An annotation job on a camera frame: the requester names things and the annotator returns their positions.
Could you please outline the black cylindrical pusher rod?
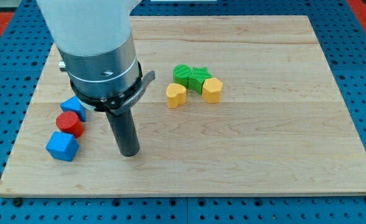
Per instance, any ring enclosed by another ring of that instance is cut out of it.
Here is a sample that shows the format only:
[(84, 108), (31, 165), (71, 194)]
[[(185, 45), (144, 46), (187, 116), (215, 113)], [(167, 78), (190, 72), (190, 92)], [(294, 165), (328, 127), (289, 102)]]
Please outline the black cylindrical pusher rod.
[(121, 114), (107, 111), (106, 116), (121, 155), (135, 156), (140, 150), (140, 145), (131, 110), (128, 109)]

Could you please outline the black clamp ring with lever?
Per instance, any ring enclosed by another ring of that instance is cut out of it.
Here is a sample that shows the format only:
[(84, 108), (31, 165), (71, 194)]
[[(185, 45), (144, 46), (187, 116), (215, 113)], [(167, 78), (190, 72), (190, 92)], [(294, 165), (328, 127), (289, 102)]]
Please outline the black clamp ring with lever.
[(73, 81), (70, 81), (70, 85), (81, 105), (87, 110), (111, 112), (113, 115), (119, 115), (130, 110), (130, 108), (142, 98), (148, 85), (156, 78), (154, 70), (150, 70), (143, 76), (140, 63), (138, 63), (138, 68), (139, 77), (136, 79), (135, 83), (126, 91), (117, 93), (114, 97), (95, 98), (94, 96), (87, 96), (79, 92)]

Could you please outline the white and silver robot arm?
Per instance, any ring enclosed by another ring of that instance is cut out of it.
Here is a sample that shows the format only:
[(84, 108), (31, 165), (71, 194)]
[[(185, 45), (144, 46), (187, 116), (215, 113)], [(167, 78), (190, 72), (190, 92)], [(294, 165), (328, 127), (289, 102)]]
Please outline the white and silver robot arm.
[(155, 79), (153, 70), (143, 74), (136, 55), (129, 16), (138, 3), (37, 0), (75, 96), (106, 114), (125, 157), (140, 150), (131, 107)]

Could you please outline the blue block behind arm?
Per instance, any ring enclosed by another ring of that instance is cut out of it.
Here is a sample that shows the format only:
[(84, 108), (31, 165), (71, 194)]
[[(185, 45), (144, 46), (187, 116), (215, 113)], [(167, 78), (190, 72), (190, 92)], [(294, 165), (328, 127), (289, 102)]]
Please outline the blue block behind arm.
[(76, 96), (69, 98), (60, 104), (60, 107), (63, 112), (73, 111), (76, 113), (80, 119), (80, 121), (86, 121), (86, 109), (81, 105), (80, 101)]

